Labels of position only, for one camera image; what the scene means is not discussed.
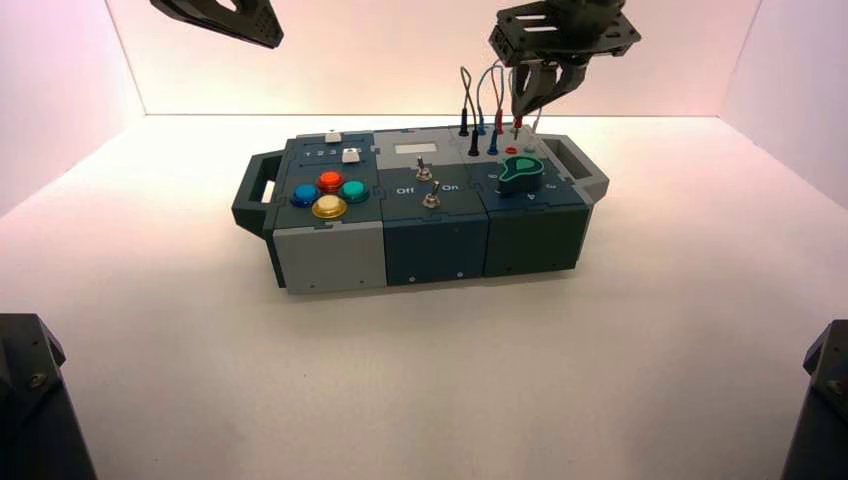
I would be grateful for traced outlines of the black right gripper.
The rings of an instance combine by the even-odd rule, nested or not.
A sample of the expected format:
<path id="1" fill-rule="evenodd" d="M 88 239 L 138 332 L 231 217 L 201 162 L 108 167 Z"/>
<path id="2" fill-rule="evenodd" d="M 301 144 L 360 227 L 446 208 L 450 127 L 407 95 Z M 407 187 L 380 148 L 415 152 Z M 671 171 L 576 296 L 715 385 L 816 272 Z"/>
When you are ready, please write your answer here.
<path id="1" fill-rule="evenodd" d="M 576 90 L 587 64 L 530 64 L 622 56 L 642 39 L 623 1 L 533 1 L 500 10 L 489 36 L 511 71 L 511 112 L 523 117 Z"/>

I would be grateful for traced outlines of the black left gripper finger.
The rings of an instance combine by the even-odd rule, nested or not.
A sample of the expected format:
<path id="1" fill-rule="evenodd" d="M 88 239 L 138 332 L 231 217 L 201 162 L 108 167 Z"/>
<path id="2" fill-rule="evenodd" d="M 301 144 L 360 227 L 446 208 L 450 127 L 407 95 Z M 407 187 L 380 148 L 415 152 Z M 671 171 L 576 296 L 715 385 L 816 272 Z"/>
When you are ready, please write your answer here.
<path id="1" fill-rule="evenodd" d="M 284 32 L 269 1 L 151 0 L 174 20 L 265 48 L 277 48 Z"/>

